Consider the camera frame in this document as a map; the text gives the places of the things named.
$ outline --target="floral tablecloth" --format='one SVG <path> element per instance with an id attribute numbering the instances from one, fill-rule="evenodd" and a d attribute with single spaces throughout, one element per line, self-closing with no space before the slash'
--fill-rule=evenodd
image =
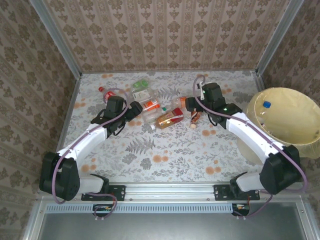
<path id="1" fill-rule="evenodd" d="M 192 96 L 198 74 L 220 85 L 227 103 L 245 108 L 257 93 L 251 71 L 186 71 L 84 74 L 72 112 L 65 146 L 73 142 L 105 108 L 98 88 L 120 88 L 148 79 L 158 91 L 163 106 L 178 96 Z M 212 126 L 203 115 L 196 129 L 189 128 L 191 114 L 185 109 L 183 121 L 152 130 L 138 116 L 118 136 L 111 136 L 85 158 L 81 173 L 96 173 L 110 182 L 215 182 L 229 181 L 245 171 L 257 171 L 238 151 L 236 136 L 221 126 Z"/>

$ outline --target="blue bottle cap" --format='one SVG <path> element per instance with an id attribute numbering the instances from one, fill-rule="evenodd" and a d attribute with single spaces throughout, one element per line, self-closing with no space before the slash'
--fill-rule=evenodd
<path id="1" fill-rule="evenodd" d="M 268 109 L 268 108 L 270 108 L 270 106 L 271 106 L 271 102 L 269 102 L 269 101 L 264 101 L 263 106 L 264 106 L 266 109 Z"/>

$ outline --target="wall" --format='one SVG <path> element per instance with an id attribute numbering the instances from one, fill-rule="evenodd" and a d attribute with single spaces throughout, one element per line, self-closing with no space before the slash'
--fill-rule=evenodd
<path id="1" fill-rule="evenodd" d="M 27 0 L 0 1 L 0 239 L 23 234 L 75 78 Z"/>
<path id="2" fill-rule="evenodd" d="M 262 74 L 269 87 L 306 94 L 320 104 L 320 1 L 305 0 Z M 303 161 L 310 181 L 310 203 L 320 223 L 320 158 Z"/>
<path id="3" fill-rule="evenodd" d="M 289 0 L 45 0 L 85 73 L 254 69 Z"/>

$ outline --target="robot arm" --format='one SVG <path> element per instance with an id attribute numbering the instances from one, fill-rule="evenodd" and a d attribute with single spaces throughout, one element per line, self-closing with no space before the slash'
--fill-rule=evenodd
<path id="1" fill-rule="evenodd" d="M 263 163 L 263 168 L 260 173 L 244 172 L 231 179 L 230 189 L 235 198 L 251 190 L 266 190 L 274 195 L 300 179 L 301 175 L 299 171 L 261 135 L 284 151 L 299 166 L 299 151 L 293 145 L 286 147 L 269 137 L 260 128 L 256 128 L 260 133 L 258 134 L 249 127 L 248 125 L 254 125 L 254 123 L 252 123 L 234 103 L 226 104 L 218 84 L 213 82 L 204 84 L 201 82 L 198 84 L 198 89 L 200 89 L 201 92 L 198 100 L 200 100 L 205 107 L 230 117 L 223 117 L 206 112 L 194 97 L 186 99 L 186 109 L 189 112 L 197 111 L 207 113 L 210 121 L 212 119 L 216 123 L 215 126 L 220 124 L 224 129 L 229 130 L 239 137 L 255 152 Z"/>
<path id="2" fill-rule="evenodd" d="M 82 161 L 98 144 L 104 142 L 112 134 L 117 136 L 125 127 L 126 122 L 138 116 L 143 108 L 134 101 L 125 114 L 119 119 L 96 128 L 107 121 L 119 116 L 123 111 L 125 101 L 122 97 L 112 96 L 103 109 L 92 121 L 89 127 L 73 143 L 57 153 L 48 152 L 42 161 L 39 188 L 41 191 L 52 194 L 53 173 L 60 157 L 68 151 L 58 169 L 55 181 L 56 196 L 70 201 L 77 194 L 108 193 L 109 180 L 103 176 L 90 174 L 79 175 Z"/>

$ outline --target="metal bracket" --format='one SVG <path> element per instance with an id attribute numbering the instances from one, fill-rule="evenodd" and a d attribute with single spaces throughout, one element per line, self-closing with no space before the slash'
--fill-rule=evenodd
<path id="1" fill-rule="evenodd" d="M 109 185 L 108 194 L 111 194 L 116 197 L 119 202 L 125 200 L 126 196 L 126 186 L 125 185 Z M 81 195 L 82 201 L 113 201 L 113 198 L 110 196 L 92 196 L 89 194 Z"/>
<path id="2" fill-rule="evenodd" d="M 247 191 L 244 192 L 244 194 L 235 197 L 230 189 L 229 184 L 219 184 L 219 185 L 213 185 L 214 189 L 214 198 L 216 201 L 247 201 L 248 199 L 250 201 L 252 200 L 260 200 L 259 191 Z"/>

